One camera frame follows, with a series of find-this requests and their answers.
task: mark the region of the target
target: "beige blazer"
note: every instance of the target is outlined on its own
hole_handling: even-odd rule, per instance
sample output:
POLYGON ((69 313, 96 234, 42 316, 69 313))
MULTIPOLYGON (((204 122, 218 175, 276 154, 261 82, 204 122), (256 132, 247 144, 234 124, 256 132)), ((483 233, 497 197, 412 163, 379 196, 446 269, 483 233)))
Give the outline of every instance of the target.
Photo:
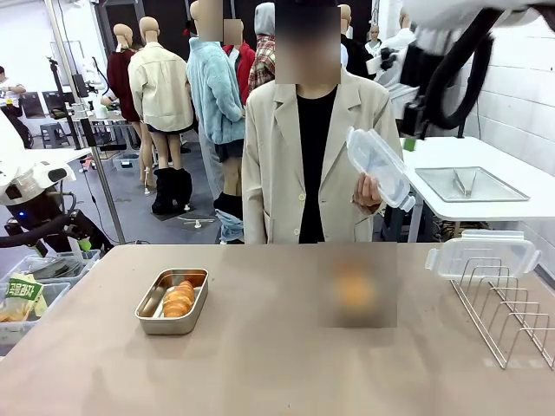
MULTIPOLYGON (((245 117, 245 241, 298 244, 306 195, 295 85, 272 81, 255 89, 245 117)), ((352 203, 359 174, 345 146, 350 126, 374 128, 402 155, 387 89, 342 69, 319 192, 326 242, 372 241, 372 215, 352 203)))
POLYGON ((187 64, 181 57, 157 42, 149 42, 133 55, 128 71, 133 104, 145 123, 162 132, 177 132, 192 125, 187 64))

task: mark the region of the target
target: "blazer lapel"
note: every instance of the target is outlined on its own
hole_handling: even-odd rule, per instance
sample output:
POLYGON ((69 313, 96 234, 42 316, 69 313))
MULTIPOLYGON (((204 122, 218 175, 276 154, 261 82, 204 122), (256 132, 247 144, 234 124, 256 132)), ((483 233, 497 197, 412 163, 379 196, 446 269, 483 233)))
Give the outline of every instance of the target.
POLYGON ((276 84, 274 101, 277 126, 288 148, 290 161, 297 174, 299 184, 304 190, 303 151, 301 148, 301 131, 298 121, 298 105, 295 84, 276 84))
POLYGON ((349 127, 353 126, 356 121, 354 107, 361 105, 358 86, 348 78, 344 69, 342 69, 341 81, 342 83, 337 86, 336 101, 331 113, 320 186, 325 182, 343 146, 345 146, 345 138, 349 127))

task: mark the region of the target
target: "black shirt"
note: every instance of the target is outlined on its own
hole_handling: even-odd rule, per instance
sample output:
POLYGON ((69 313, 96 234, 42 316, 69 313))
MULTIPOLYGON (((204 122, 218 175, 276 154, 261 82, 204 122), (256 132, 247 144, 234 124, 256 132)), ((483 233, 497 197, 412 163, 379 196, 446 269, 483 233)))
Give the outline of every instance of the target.
POLYGON ((297 96, 298 122, 303 152, 304 201, 303 222, 298 242, 316 244, 325 241, 318 193, 322 180, 323 157, 326 152, 331 112, 337 87, 322 98, 309 100, 297 96))
POLYGON ((347 49, 349 61, 347 62, 347 72, 352 75, 361 76, 373 80, 375 75, 369 75, 366 68, 366 61, 373 58, 364 45, 355 39, 349 39, 346 35, 341 34, 341 44, 347 49))

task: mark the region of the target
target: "metal tray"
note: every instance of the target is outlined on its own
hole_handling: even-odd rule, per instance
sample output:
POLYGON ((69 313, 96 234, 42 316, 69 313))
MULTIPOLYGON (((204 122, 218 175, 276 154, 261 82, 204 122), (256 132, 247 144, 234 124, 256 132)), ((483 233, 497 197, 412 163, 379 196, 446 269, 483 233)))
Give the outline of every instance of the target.
POLYGON ((162 271, 135 310, 145 333, 149 335, 184 335, 193 331, 208 295, 208 272, 202 269, 162 271), (165 318, 163 299, 169 290, 188 280, 194 287, 194 305, 185 316, 165 318))
POLYGON ((415 169, 444 202, 519 202, 530 199, 524 193, 477 166, 415 169), (472 176, 471 187, 461 186, 459 178, 472 176))

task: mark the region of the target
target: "croissant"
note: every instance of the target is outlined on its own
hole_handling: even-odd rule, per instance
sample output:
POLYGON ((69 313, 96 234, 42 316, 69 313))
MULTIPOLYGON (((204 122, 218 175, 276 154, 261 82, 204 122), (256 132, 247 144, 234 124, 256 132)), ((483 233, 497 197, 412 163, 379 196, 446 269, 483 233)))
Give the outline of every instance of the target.
POLYGON ((164 316, 166 318, 179 318, 185 316, 193 308, 193 304, 193 286, 188 281, 184 281, 164 298, 164 316))

